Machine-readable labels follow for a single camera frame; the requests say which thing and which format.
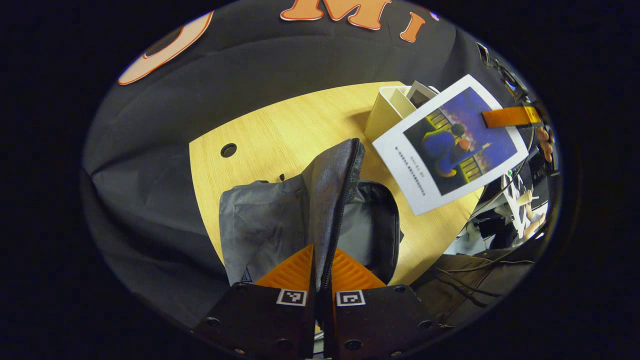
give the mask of gray bag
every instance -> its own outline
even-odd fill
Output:
[[[397,205],[382,184],[359,181],[363,158],[360,140],[350,139],[281,183],[224,192],[220,241],[229,283],[258,281],[310,243],[316,290],[330,281],[336,247],[389,282],[401,239]]]

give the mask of zipper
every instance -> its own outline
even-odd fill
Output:
[[[357,184],[352,185],[354,182],[360,180],[360,167],[362,167],[362,160],[364,160],[364,145],[360,142],[359,138],[352,139],[353,145],[356,149],[351,163],[349,164],[349,170],[347,171],[347,178],[344,181],[342,192],[340,193],[340,200],[338,203],[337,212],[334,215],[334,223],[332,227],[332,236],[329,240],[329,251],[327,252],[326,259],[324,261],[323,274],[320,278],[320,290],[327,290],[329,286],[329,279],[331,276],[331,266],[333,265],[333,257],[335,256],[335,250],[338,247],[338,236],[340,235],[340,227],[342,225],[342,216],[344,214],[344,207],[351,201],[354,196]]]

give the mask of wooden table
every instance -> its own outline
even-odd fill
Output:
[[[349,138],[360,138],[366,153],[361,180],[384,184],[400,212],[398,264],[391,284],[410,284],[424,273],[455,239],[473,212],[482,189],[429,213],[414,216],[371,142],[364,126],[381,86],[398,81],[342,86],[301,95],[266,106],[230,121],[189,145],[193,186],[200,214],[218,256],[220,195],[233,186],[298,175],[321,152]],[[221,156],[229,143],[236,153]]]

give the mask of orange letter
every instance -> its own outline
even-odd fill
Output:
[[[280,14],[284,20],[317,20],[324,13],[318,9],[320,0],[296,0],[291,9]],[[391,0],[324,0],[324,5],[329,11],[332,20],[340,20],[358,8],[354,15],[348,17],[352,25],[371,30],[381,28],[380,17],[385,5]]]
[[[118,84],[128,85],[140,80],[183,52],[204,33],[211,22],[211,15],[213,15],[213,12],[205,14],[183,26],[178,37],[164,49],[151,56],[142,54],[120,75]]]
[[[426,21],[416,13],[410,12],[409,15],[411,15],[411,21],[409,21],[409,25],[406,26],[406,29],[400,33],[400,37],[404,41],[415,42],[418,31],[420,31],[420,28]]]

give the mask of printed photo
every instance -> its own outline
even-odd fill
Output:
[[[469,184],[518,152],[506,128],[485,126],[481,113],[490,110],[468,87],[403,132],[440,195]]]

